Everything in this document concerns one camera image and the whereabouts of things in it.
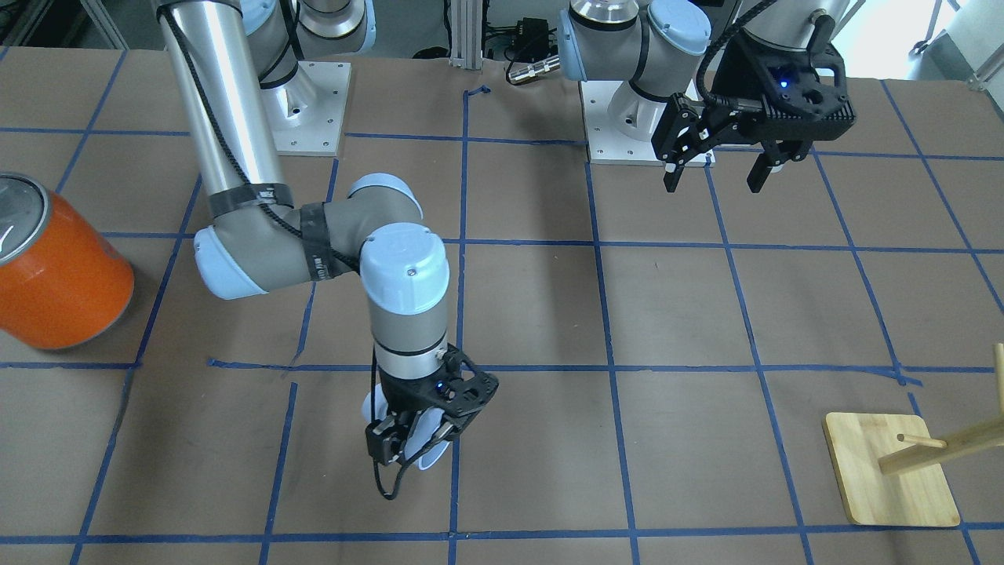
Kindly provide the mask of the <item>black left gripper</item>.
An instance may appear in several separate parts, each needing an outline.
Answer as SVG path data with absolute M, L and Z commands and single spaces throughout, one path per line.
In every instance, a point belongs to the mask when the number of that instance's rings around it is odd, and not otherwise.
M 753 194 L 807 144 L 839 139 L 856 124 L 842 55 L 832 44 L 815 53 L 732 39 L 710 92 L 697 110 L 682 94 L 668 101 L 652 135 L 664 161 L 664 189 L 674 193 L 698 154 L 719 144 L 762 144 L 747 176 Z

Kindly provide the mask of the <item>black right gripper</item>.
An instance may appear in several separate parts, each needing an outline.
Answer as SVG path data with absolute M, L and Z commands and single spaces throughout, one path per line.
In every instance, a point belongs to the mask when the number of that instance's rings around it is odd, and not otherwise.
M 436 464 L 500 387 L 495 375 L 484 371 L 454 344 L 438 344 L 413 356 L 376 346 L 376 384 L 383 387 L 392 412 L 437 406 L 456 425 L 441 433 L 440 428 L 448 421 L 417 422 L 417 450 L 424 452 L 416 464 Z M 370 422 L 365 429 L 369 456 L 379 465 L 392 464 L 404 454 L 408 436 L 408 427 L 397 421 Z

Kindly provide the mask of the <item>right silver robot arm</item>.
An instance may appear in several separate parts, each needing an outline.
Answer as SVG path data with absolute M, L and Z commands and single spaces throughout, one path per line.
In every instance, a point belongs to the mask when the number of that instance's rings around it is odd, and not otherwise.
M 213 222 L 194 240 L 224 300 L 358 272 L 380 382 L 363 405 L 370 457 L 430 468 L 493 396 L 448 342 L 449 262 L 413 191 L 369 174 L 347 199 L 298 207 L 274 133 L 326 126 L 311 57 L 373 42 L 369 1 L 155 1 Z

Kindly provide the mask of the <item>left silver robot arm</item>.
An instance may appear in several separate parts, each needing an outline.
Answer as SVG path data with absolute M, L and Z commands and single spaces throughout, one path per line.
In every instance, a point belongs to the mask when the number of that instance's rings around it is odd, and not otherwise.
M 571 1 L 557 25 L 567 78 L 620 83 L 614 117 L 650 144 L 674 192 L 720 144 L 759 144 L 747 178 L 800 162 L 856 124 L 833 46 L 846 1 Z

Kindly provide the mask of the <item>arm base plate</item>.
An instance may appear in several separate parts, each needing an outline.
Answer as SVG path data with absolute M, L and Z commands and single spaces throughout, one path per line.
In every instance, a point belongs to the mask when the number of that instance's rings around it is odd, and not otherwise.
M 277 153 L 340 154 L 351 74 L 348 62 L 302 61 L 290 80 L 260 91 Z
M 652 135 L 666 104 L 639 96 L 628 82 L 580 82 L 589 161 L 595 165 L 663 166 Z

